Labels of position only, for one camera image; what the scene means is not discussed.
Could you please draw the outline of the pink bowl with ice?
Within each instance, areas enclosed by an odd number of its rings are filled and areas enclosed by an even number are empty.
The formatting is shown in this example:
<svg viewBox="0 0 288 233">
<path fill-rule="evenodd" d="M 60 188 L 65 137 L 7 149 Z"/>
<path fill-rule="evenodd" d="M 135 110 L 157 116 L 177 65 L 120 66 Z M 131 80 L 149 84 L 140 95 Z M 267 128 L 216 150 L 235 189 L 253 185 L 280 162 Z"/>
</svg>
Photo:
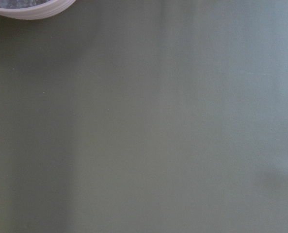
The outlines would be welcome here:
<svg viewBox="0 0 288 233">
<path fill-rule="evenodd" d="M 74 3 L 75 0 L 50 0 L 40 5 L 17 9 L 2 8 L 0 5 L 0 16 L 22 20 L 45 19 L 63 12 Z"/>
</svg>

